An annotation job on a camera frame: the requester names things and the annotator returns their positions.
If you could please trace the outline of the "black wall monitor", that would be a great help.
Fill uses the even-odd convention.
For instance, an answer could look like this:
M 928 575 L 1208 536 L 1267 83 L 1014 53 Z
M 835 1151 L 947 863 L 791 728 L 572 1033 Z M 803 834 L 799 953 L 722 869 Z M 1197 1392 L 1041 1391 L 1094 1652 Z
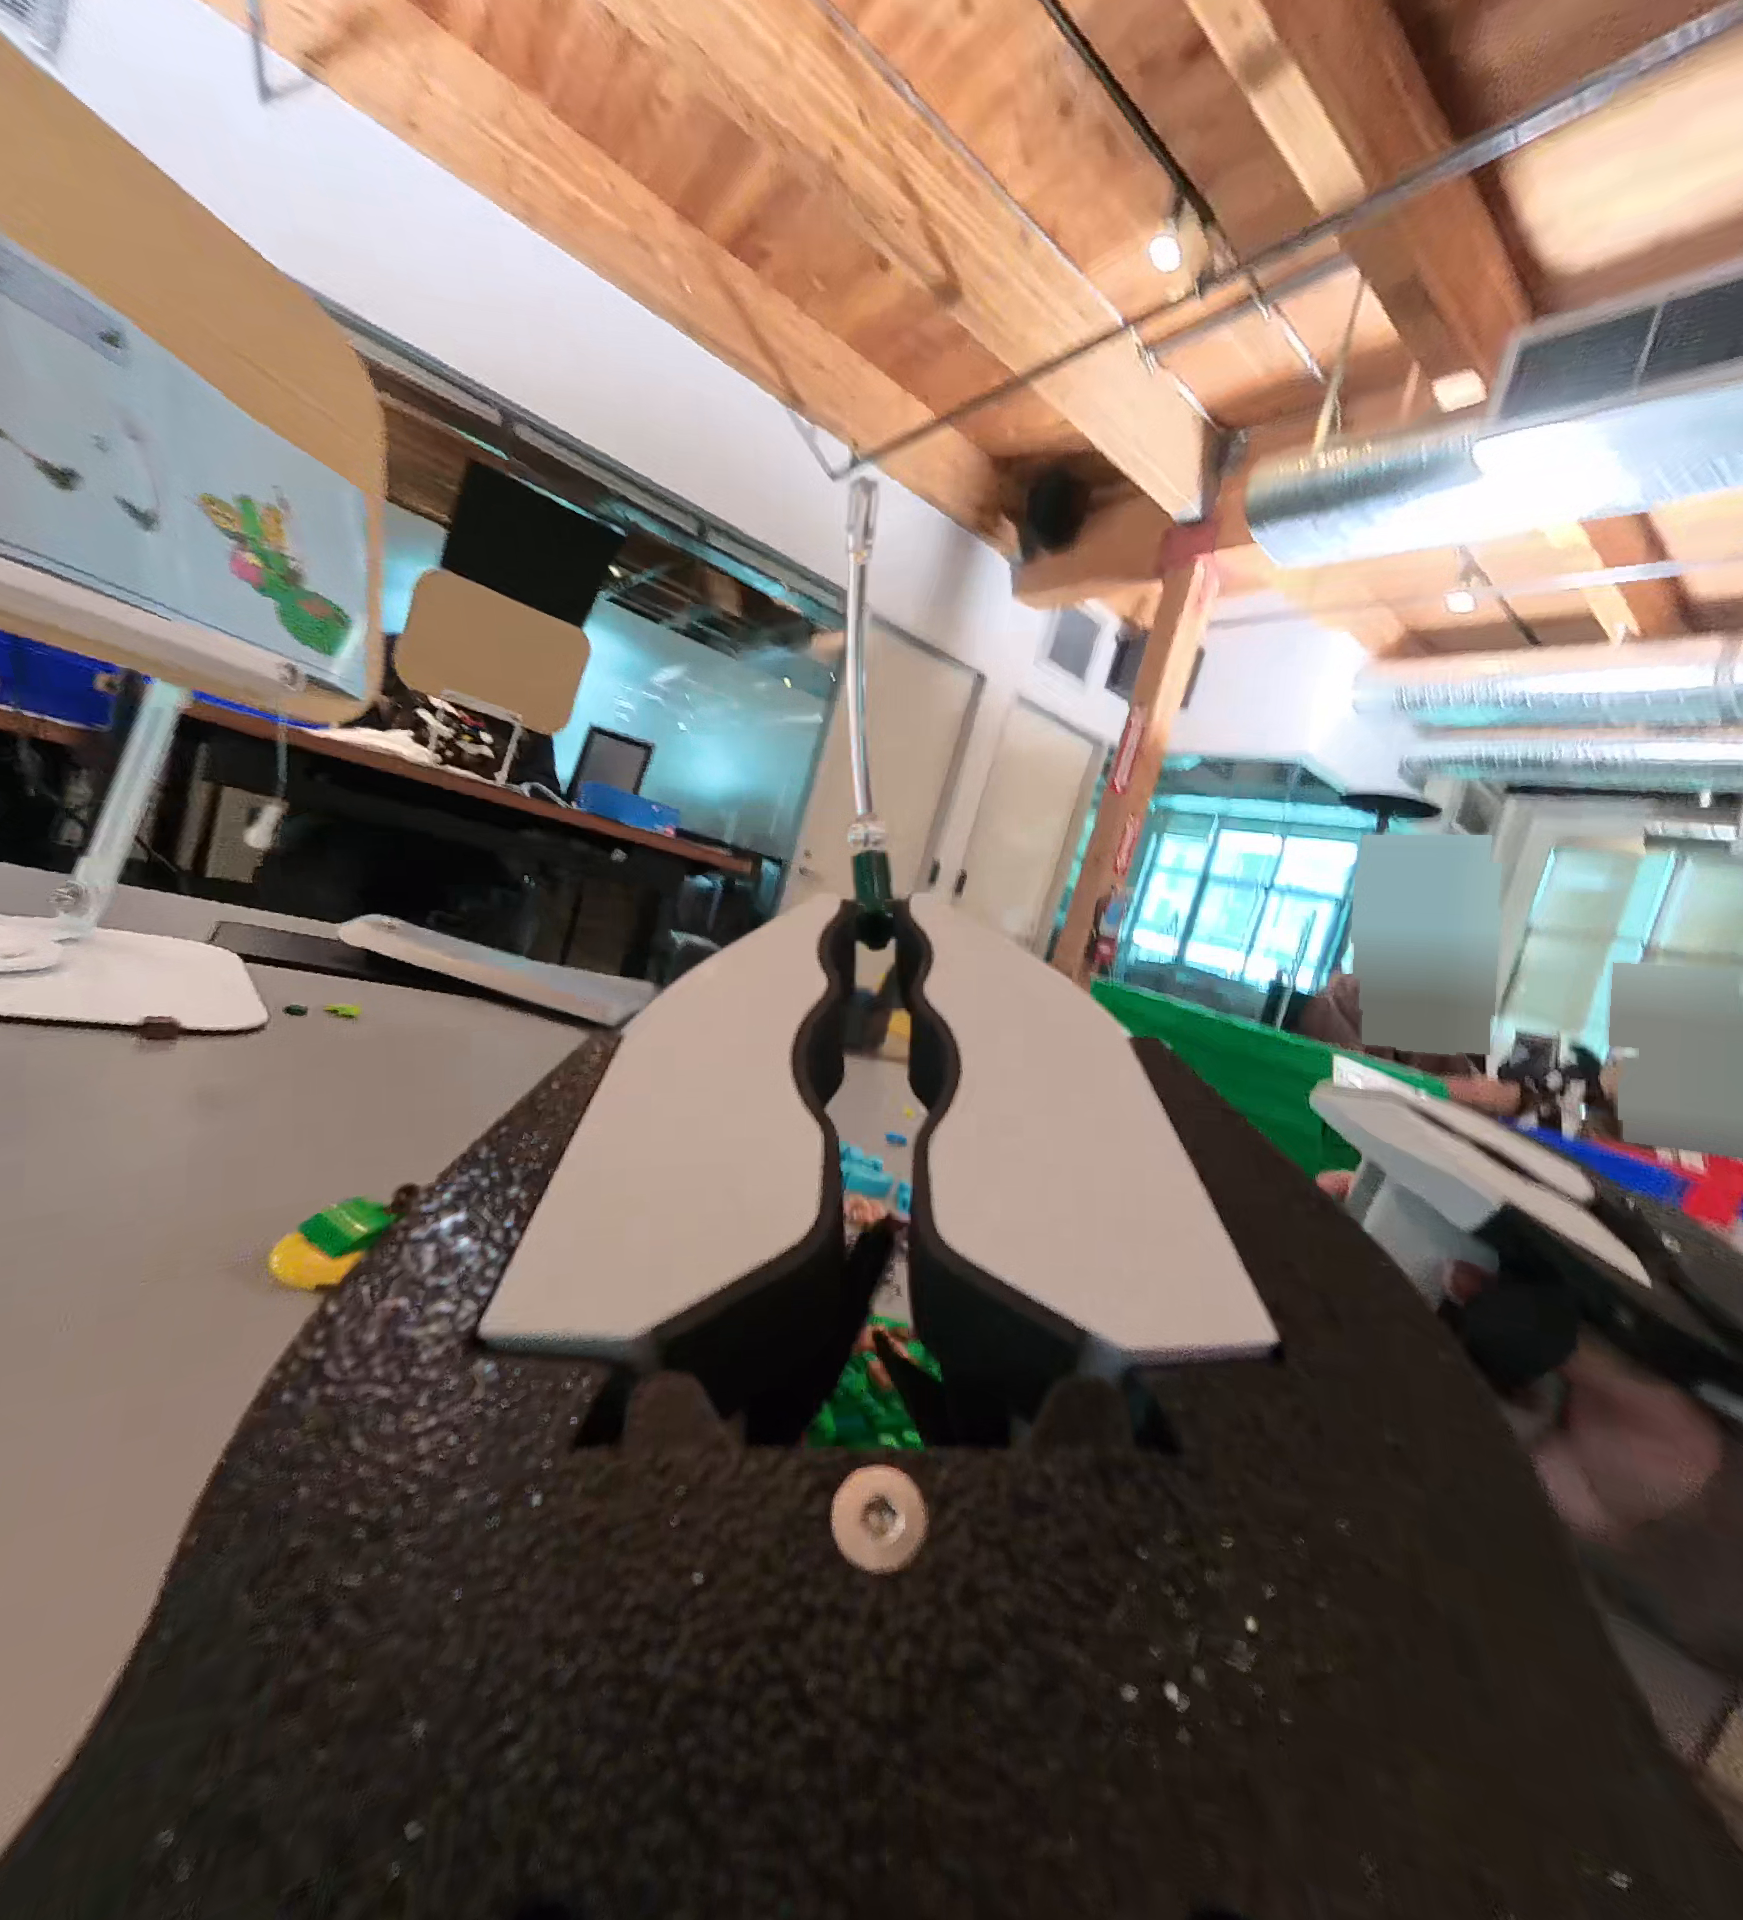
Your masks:
M 440 568 L 548 618 L 582 629 L 607 588 L 624 532 L 486 464 L 465 470 Z

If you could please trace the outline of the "row of blue bins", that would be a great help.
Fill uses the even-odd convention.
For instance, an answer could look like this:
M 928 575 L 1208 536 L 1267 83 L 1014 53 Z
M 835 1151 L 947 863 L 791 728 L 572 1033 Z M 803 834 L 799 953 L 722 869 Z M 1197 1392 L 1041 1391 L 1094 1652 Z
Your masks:
M 112 665 L 0 631 L 0 709 L 109 732 L 116 694 Z

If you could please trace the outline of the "lego instruction booklet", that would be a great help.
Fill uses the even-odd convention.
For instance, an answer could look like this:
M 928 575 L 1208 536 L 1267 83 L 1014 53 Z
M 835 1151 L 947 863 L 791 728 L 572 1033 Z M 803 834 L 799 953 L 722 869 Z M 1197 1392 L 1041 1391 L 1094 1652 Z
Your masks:
M 364 493 L 0 235 L 0 557 L 367 683 Z

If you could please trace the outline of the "grey desk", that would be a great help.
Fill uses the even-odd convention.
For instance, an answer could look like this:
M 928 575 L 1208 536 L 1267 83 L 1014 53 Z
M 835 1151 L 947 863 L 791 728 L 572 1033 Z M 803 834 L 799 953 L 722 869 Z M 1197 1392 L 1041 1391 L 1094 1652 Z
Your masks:
M 848 1458 L 475 1351 L 609 1049 L 0 1028 L 0 1916 L 1743 1916 L 1483 1389 L 1184 1069 L 1284 1356 L 928 1457 L 880 1577 Z

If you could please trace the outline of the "white double doors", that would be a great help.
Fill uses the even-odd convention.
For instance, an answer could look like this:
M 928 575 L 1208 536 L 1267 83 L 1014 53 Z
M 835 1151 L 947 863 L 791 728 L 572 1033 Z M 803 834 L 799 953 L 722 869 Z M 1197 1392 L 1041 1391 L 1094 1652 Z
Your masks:
M 875 620 L 870 779 L 894 889 L 937 895 L 1036 955 L 1050 948 L 1123 707 L 1117 623 L 1036 610 L 1029 649 L 981 665 Z

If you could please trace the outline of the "long wooden table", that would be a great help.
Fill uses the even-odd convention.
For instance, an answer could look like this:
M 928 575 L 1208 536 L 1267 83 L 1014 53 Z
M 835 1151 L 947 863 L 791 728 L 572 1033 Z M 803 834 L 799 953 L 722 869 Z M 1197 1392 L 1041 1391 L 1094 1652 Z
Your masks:
M 281 741 L 288 756 L 311 756 L 329 763 L 354 765 L 377 777 L 401 781 L 406 788 L 414 785 L 450 795 L 456 804 L 472 804 L 484 811 L 508 809 L 554 834 L 576 835 L 582 842 L 619 852 L 653 853 L 689 875 L 711 872 L 753 880 L 764 868 L 764 858 L 753 852 L 732 849 L 687 834 L 655 834 L 622 825 L 570 804 L 535 800 L 518 788 L 342 740 L 335 730 L 285 723 L 274 715 L 247 714 L 214 702 L 188 705 L 181 714 L 181 728 L 231 733 L 247 741 L 270 741 L 274 745 Z M 0 733 L 43 741 L 81 760 L 90 760 L 105 730 L 0 707 Z

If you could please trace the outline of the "silver air duct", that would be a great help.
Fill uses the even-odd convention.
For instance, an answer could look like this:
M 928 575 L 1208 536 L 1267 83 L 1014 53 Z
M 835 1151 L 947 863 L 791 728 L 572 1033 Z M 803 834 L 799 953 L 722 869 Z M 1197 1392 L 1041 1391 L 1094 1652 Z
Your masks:
M 1383 662 L 1354 707 L 1414 784 L 1743 795 L 1743 631 Z
M 1345 441 L 1257 467 L 1251 538 L 1318 568 L 1653 512 L 1743 490 L 1743 378 L 1557 420 Z

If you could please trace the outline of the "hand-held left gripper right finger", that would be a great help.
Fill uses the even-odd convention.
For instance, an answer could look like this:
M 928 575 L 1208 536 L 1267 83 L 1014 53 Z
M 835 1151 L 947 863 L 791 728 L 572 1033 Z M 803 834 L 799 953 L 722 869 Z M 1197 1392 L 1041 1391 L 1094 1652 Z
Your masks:
M 932 1445 L 1007 1445 L 1065 1381 L 1262 1363 L 1279 1333 L 1140 1046 L 1027 948 L 901 908 L 914 1148 L 907 1281 Z

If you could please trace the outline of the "stack of green bins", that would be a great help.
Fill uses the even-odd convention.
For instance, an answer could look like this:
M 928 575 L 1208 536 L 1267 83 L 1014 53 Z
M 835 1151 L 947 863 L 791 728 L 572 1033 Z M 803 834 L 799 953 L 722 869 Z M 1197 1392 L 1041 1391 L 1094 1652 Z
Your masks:
M 1316 1113 L 1316 1087 L 1398 1085 L 1430 1101 L 1451 1097 L 1433 1074 L 1109 979 L 1097 981 L 1091 997 L 1130 1039 L 1163 1043 L 1309 1178 L 1360 1164 L 1358 1151 Z

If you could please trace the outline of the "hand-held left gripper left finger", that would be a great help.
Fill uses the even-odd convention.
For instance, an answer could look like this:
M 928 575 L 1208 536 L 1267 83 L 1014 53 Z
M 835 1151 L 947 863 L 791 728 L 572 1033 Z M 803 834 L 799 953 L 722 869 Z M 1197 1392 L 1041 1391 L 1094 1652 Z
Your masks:
M 797 1443 L 851 1346 L 829 1117 L 849 997 L 851 907 L 810 900 L 631 1020 L 483 1344 L 687 1376 L 752 1445 Z

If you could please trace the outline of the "clear flexible rod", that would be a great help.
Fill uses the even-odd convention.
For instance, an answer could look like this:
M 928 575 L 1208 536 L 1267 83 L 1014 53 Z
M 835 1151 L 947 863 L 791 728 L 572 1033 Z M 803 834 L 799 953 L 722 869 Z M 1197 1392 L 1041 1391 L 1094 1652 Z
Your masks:
M 845 493 L 845 583 L 844 583 L 844 726 L 849 763 L 851 821 L 848 849 L 853 872 L 863 872 L 883 858 L 883 818 L 875 804 L 874 770 L 870 763 L 870 565 L 875 549 L 880 487 L 859 474 Z

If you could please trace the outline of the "white flat board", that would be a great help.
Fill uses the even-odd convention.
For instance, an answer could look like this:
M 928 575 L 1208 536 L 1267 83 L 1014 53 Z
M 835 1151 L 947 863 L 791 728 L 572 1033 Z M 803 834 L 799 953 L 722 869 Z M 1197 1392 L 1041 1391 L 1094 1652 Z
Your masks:
M 660 993 L 638 977 L 537 963 L 392 917 L 354 919 L 335 929 L 335 939 L 355 953 L 475 986 L 553 1018 L 593 1027 L 621 1028 Z

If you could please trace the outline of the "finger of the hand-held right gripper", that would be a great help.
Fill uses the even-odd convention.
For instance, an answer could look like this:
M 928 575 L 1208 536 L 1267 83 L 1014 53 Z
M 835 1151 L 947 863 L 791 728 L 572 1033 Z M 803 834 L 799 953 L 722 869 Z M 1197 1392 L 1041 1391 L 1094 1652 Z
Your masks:
M 1503 1272 L 1517 1263 L 1557 1273 L 1581 1269 L 1653 1287 L 1638 1253 L 1595 1217 L 1598 1193 L 1579 1168 L 1565 1165 L 1559 1178 L 1536 1178 L 1523 1168 L 1489 1164 L 1478 1187 L 1491 1197 L 1478 1240 L 1494 1251 Z
M 1574 1165 L 1517 1130 L 1398 1085 L 1320 1085 L 1311 1104 L 1360 1155 L 1348 1213 L 1410 1280 L 1442 1280 L 1456 1263 L 1498 1269 L 1494 1251 L 1478 1240 L 1491 1199 L 1478 1176 L 1489 1164 L 1538 1178 Z

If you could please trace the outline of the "green lego plate build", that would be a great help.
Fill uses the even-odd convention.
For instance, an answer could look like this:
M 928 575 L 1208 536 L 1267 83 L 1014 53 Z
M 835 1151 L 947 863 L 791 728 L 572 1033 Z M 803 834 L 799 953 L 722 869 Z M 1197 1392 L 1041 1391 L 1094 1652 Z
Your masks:
M 803 1449 L 918 1452 L 928 1447 L 889 1376 L 880 1340 L 891 1344 L 905 1363 L 929 1381 L 941 1381 L 932 1351 L 905 1321 L 872 1313 L 857 1333 L 834 1391 L 805 1429 Z

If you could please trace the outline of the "yellow green lego piece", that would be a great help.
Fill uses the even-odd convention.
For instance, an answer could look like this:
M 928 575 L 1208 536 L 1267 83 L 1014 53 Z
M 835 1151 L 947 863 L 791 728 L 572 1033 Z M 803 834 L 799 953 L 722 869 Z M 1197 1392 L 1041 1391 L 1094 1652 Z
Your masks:
M 274 1244 L 266 1272 L 289 1290 L 329 1290 L 344 1284 L 397 1220 L 388 1204 L 367 1197 L 332 1204 Z

